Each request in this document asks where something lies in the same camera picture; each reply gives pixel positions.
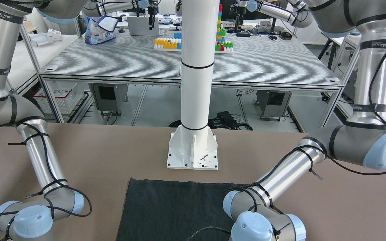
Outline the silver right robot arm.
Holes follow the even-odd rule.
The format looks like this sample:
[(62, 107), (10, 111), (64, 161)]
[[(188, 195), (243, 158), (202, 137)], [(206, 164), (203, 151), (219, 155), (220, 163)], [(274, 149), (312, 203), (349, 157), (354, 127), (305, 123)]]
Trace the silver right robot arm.
[(81, 191), (68, 185), (51, 139), (47, 122), (31, 101), (6, 89), (16, 38), (25, 15), (37, 9), (55, 20), (76, 20), (86, 0), (0, 0), (0, 128), (14, 127), (23, 136), (41, 186), (43, 199), (31, 203), (10, 201), (0, 206), (0, 232), (4, 240), (49, 241), (55, 221), (81, 217), (84, 201)]

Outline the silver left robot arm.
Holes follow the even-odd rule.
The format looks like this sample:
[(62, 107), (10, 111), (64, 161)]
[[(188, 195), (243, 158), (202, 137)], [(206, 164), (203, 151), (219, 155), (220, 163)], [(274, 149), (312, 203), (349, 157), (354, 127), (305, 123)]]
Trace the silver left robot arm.
[(306, 229), (274, 201), (302, 174), (331, 159), (386, 174), (386, 0), (291, 0), (302, 20), (314, 17), (327, 36), (360, 32), (352, 116), (302, 138), (256, 182), (228, 191), (224, 212), (235, 222), (230, 241), (304, 241)]

